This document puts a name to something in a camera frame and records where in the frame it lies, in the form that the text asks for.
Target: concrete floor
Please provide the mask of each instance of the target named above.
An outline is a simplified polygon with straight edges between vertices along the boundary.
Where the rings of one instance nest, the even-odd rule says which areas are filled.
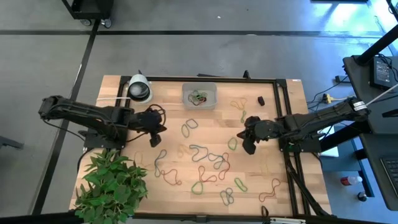
[[[115,0],[111,30],[281,30],[379,31],[367,4],[332,4],[299,0]],[[60,1],[0,0],[0,30],[87,30],[74,21]],[[24,142],[24,150],[0,150],[0,217],[29,213],[56,130],[37,114],[40,100],[68,96],[88,35],[0,35],[0,135]],[[361,54],[377,39],[236,35],[97,35],[78,101],[95,102],[103,75],[195,76],[207,73],[258,78],[299,78],[307,99],[344,75],[342,58]],[[350,85],[329,93],[353,94]],[[69,129],[77,131],[77,125]],[[67,134],[44,213],[68,209],[82,143]],[[325,173],[334,215],[394,222],[376,189],[376,198],[352,198],[361,187],[341,188],[345,173]],[[155,223],[147,220],[139,223]]]

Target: green plant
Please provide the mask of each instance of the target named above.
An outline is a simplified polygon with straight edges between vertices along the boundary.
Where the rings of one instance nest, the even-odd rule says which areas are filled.
[[[136,166],[127,167],[126,156],[117,156],[116,151],[95,153],[91,170],[84,176],[89,189],[80,185],[81,195],[76,189],[75,215],[92,224],[117,224],[126,222],[128,215],[134,215],[143,196],[147,197],[145,181],[146,169]]]

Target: clear plastic container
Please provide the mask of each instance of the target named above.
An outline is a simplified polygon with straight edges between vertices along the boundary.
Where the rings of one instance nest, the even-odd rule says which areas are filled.
[[[198,106],[189,102],[188,96],[193,91],[206,93],[206,101]],[[213,110],[217,105],[217,86],[213,82],[190,82],[182,84],[182,102],[187,110]]]

